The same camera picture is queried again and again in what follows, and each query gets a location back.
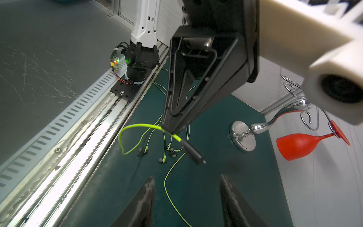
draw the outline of white wall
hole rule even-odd
[[[260,57],[260,73],[256,81],[254,83],[246,83],[235,90],[232,95],[257,111],[261,111],[287,93],[283,85],[284,80],[280,77],[280,73],[296,83],[302,83],[302,77]]]
[[[266,116],[272,119],[274,114]],[[313,123],[315,108],[310,111]],[[363,225],[363,127],[352,126],[330,114],[350,141],[330,137],[322,140],[308,156],[286,161],[276,139],[293,133],[325,135],[331,133],[320,112],[319,130],[305,127],[300,113],[281,116],[270,128],[273,148],[296,227],[355,227]]]

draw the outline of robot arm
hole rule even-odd
[[[263,56],[305,78],[309,101],[351,124],[363,122],[363,28],[291,0],[178,0],[183,21],[170,42],[162,127],[179,133],[258,75]],[[139,0],[125,54],[129,80],[158,63],[159,1]],[[195,91],[189,89],[195,85]]]

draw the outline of green table surface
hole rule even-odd
[[[161,70],[156,82],[166,87],[167,76],[167,71]],[[128,124],[154,124],[162,114],[164,101],[165,95],[152,85]],[[229,126],[236,120],[249,125],[263,123],[265,117],[229,95],[191,124],[190,141],[205,155],[207,163],[196,166],[185,155],[167,178],[169,196],[190,225],[222,227],[219,181],[221,174],[225,174],[268,226],[293,226],[269,133],[257,135],[256,149],[243,153],[229,136]],[[122,134],[125,151],[137,144],[145,130],[138,127]],[[186,139],[185,131],[179,136]],[[170,136],[166,135],[166,144],[169,142]],[[158,159],[164,156],[164,137],[158,130],[153,133],[148,147],[149,153],[138,158],[138,149],[122,155],[119,144],[113,144],[62,226],[110,226],[149,176],[153,176],[156,183],[153,226],[187,226],[164,190],[165,176],[183,151],[177,158],[168,156],[167,163],[159,163]],[[172,147],[180,148],[175,140]]]

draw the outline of red wire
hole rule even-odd
[[[128,83],[128,81],[125,81],[125,80],[121,79],[120,77],[118,77],[118,76],[116,75],[116,73],[117,73],[117,71],[116,71],[116,72],[114,72],[115,77],[116,77],[119,81],[123,82],[124,84],[128,84],[128,85],[132,84],[132,82],[131,82],[131,83]]]

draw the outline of black mounting plate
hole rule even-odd
[[[152,69],[148,69],[147,73],[145,75],[145,79],[147,79],[152,72]],[[128,102],[132,101],[139,91],[139,89],[142,87],[143,84],[137,85],[137,84],[124,84],[121,81],[117,81],[114,86],[111,88],[111,92],[117,95],[118,97],[123,98],[124,100],[127,100]]]

